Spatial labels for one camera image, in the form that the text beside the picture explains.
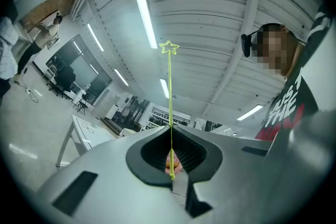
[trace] shelf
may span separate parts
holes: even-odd
[[[164,116],[168,116],[169,113],[168,112],[165,112],[163,110],[160,110],[160,109],[157,109],[157,108],[153,108],[152,110],[152,115],[155,115],[153,113],[158,113],[158,114],[162,114]],[[162,118],[162,116],[157,116],[157,117],[160,117],[161,119],[163,120],[166,120],[166,121],[169,121],[169,119],[166,119],[166,118]],[[185,118],[182,118],[180,116],[176,116],[176,115],[173,115],[173,122],[175,122],[176,124],[178,125],[182,125],[181,123],[185,122],[186,124],[189,124],[190,123],[190,120],[187,120]]]
[[[161,117],[161,116],[159,116],[159,115],[156,115],[156,114],[154,114],[154,113],[152,113],[152,115],[153,115],[153,116],[155,116],[155,117],[158,117],[158,118],[160,118],[160,119],[163,119],[163,120],[165,120],[165,121],[168,121],[168,122],[169,122],[169,119],[166,119],[166,118],[164,118],[164,117]]]
[[[157,126],[157,127],[160,127],[159,125],[155,124],[154,122],[151,122],[151,121],[148,121],[150,123],[152,123],[153,125]]]
[[[159,116],[159,115],[153,114],[153,113],[152,113],[152,115],[155,116],[155,117],[157,117],[157,118],[160,118],[160,119],[163,119],[163,120],[167,121],[168,124],[169,124],[169,120],[168,120],[168,119],[166,119],[166,118],[164,118],[164,117],[161,117],[161,116]],[[177,124],[177,125],[185,126],[185,125],[183,125],[183,124],[181,124],[181,123],[177,123],[177,122],[174,122],[174,121],[173,121],[173,124]]]

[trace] floor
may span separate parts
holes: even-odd
[[[0,107],[0,143],[16,180],[37,191],[59,169],[55,162],[70,127],[71,115],[118,136],[98,121],[93,112],[86,110],[85,115],[81,111],[77,113],[70,100],[49,91],[35,67],[28,68],[24,81],[38,98],[38,103],[30,99],[24,88],[11,83],[11,89],[3,97]],[[71,162],[78,156],[70,140],[62,161]]]

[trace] headset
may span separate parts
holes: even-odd
[[[280,24],[276,24],[276,23],[264,24],[264,25],[262,25],[257,31],[254,31],[254,32],[252,32],[252,33],[249,34],[249,35],[242,34],[242,35],[240,36],[241,43],[242,43],[242,50],[243,50],[243,54],[244,54],[245,57],[249,57],[250,54],[251,54],[251,47],[253,46],[253,45],[251,44],[251,38],[252,38],[252,35],[253,35],[254,33],[256,33],[256,32],[260,32],[260,31],[262,32],[264,26],[270,26],[270,25],[277,25],[277,26],[279,26]],[[293,32],[291,32],[291,33],[292,33],[292,35],[293,35],[297,40],[299,40],[300,42],[306,44],[304,41],[298,39],[298,38],[294,35]]]

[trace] yellow line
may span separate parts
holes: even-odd
[[[174,175],[174,153],[173,153],[173,94],[172,94],[172,65],[171,65],[171,51],[168,52],[168,76],[169,76],[169,126],[170,126],[170,177],[175,178]]]

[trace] gray surface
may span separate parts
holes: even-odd
[[[212,207],[220,205],[227,197],[234,195],[265,158],[244,152],[242,148],[251,146],[268,150],[271,146],[271,142],[268,141],[223,136],[185,126],[180,128],[214,143],[222,151],[223,161],[215,175],[209,181],[194,184],[198,199],[206,201]]]
[[[33,93],[37,95],[36,89],[43,95],[37,95],[37,104],[29,98],[24,88],[11,83],[11,89],[3,97],[0,107],[3,153],[7,155],[17,181],[33,191],[37,191],[57,171],[55,162],[73,114],[93,125],[107,128],[102,121],[95,119],[91,111],[87,110],[85,115],[83,112],[77,113],[76,107],[72,107],[74,104],[49,91],[41,77],[33,66],[24,76]],[[78,156],[74,143],[68,143],[62,160],[72,162]]]
[[[265,160],[234,194],[190,223],[287,222],[312,198],[335,160],[336,112],[278,133]]]
[[[181,171],[175,176],[173,180],[172,194],[175,199],[185,207],[188,187],[188,174],[185,171]]]
[[[52,203],[86,170],[98,177],[74,213],[75,219],[88,223],[186,223],[190,216],[168,188],[146,185],[126,164],[129,147],[157,130],[125,136],[87,151],[45,183],[40,197]]]

